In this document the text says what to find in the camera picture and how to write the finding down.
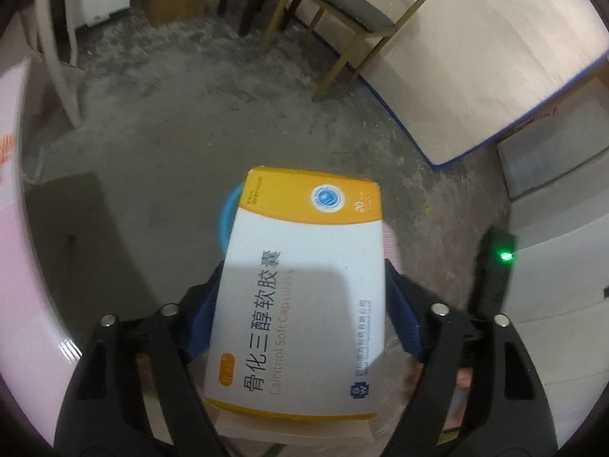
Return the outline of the white mattress blue edge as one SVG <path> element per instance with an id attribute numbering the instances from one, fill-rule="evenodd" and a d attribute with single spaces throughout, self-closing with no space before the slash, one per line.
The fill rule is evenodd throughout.
<path id="1" fill-rule="evenodd" d="M 608 52 L 590 0 L 367 0 L 393 20 L 414 14 L 378 55 L 351 67 L 432 166 L 515 126 Z"/>

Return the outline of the yellow white medicine box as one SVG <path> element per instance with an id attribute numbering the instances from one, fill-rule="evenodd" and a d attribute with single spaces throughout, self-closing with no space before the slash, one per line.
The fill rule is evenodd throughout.
<path id="1" fill-rule="evenodd" d="M 381 409 L 385 312 L 379 186 L 250 170 L 203 382 L 217 431 L 306 446 L 369 441 Z"/>

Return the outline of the pink sponge cloth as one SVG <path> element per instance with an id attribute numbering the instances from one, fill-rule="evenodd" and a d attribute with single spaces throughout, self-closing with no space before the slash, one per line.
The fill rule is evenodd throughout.
<path id="1" fill-rule="evenodd" d="M 387 222 L 383 222 L 383 246 L 385 259 L 391 263 L 398 273 L 402 273 L 403 263 L 400 259 L 399 242 L 395 231 Z"/>

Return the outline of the pink patterned table cover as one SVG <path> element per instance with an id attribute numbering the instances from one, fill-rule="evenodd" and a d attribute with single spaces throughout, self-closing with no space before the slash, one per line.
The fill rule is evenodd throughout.
<path id="1" fill-rule="evenodd" d="M 7 381 L 63 393 L 80 350 L 48 297 L 25 211 L 22 123 L 32 60 L 1 73 L 1 369 Z"/>

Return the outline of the white side table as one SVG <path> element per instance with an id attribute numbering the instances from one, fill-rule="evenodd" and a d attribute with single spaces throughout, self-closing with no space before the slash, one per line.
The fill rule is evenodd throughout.
<path id="1" fill-rule="evenodd" d="M 52 0 L 32 0 L 32 4 L 22 10 L 26 22 L 26 40 L 30 48 L 45 63 L 48 78 L 55 89 L 64 112 L 74 129 L 80 128 L 80 89 L 84 71 L 78 67 L 77 34 L 74 25 L 74 0 L 63 0 L 64 19 L 69 44 L 69 57 L 65 62 L 60 58 Z"/>

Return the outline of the blue plastic waste basket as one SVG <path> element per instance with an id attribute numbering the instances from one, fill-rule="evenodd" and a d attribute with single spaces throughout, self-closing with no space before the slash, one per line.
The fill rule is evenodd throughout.
<path id="1" fill-rule="evenodd" d="M 242 190 L 244 190 L 244 184 L 239 184 L 226 198 L 219 217 L 219 246 L 221 253 L 226 254 L 228 250 L 228 244 L 230 240 L 230 234 L 234 224 L 236 211 L 238 210 L 238 204 L 242 197 Z"/>

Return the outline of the wooden chair black seat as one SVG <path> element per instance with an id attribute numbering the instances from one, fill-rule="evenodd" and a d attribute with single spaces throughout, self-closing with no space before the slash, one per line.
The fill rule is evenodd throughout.
<path id="1" fill-rule="evenodd" d="M 332 82 L 354 56 L 357 48 L 365 40 L 368 38 L 376 38 L 378 42 L 355 68 L 353 72 L 354 77 L 359 76 L 361 70 L 367 67 L 368 62 L 371 62 L 371 60 L 376 58 L 376 55 L 389 44 L 396 33 L 405 26 L 405 23 L 413 17 L 416 11 L 419 10 L 427 0 L 416 0 L 402 16 L 397 19 L 397 21 L 391 20 L 385 13 L 382 13 L 381 10 L 378 10 L 377 7 L 374 7 L 374 5 L 367 0 L 310 1 L 318 5 L 318 11 L 314 15 L 309 26 L 310 30 L 314 30 L 321 18 L 326 13 L 329 13 L 332 17 L 335 17 L 353 31 L 353 37 L 350 40 L 349 45 L 347 45 L 339 59 L 336 60 L 335 65 L 332 66 L 332 69 L 329 70 L 327 76 L 321 81 L 318 88 L 313 93 L 312 98 L 318 100 L 325 94 Z M 297 0 L 279 0 L 279 3 L 271 16 L 271 21 L 265 30 L 263 41 L 261 42 L 261 49 L 263 51 L 266 51 L 271 44 L 271 38 L 274 35 L 274 31 L 278 29 L 281 21 L 287 14 L 292 13 L 292 10 L 296 7 Z"/>

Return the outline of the black device green light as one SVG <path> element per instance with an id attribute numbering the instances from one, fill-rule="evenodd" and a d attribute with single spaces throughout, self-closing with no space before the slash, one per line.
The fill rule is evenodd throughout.
<path id="1" fill-rule="evenodd" d="M 500 314 L 516 260 L 516 238 L 508 231 L 490 226 L 478 246 L 474 287 L 467 311 L 492 319 Z"/>

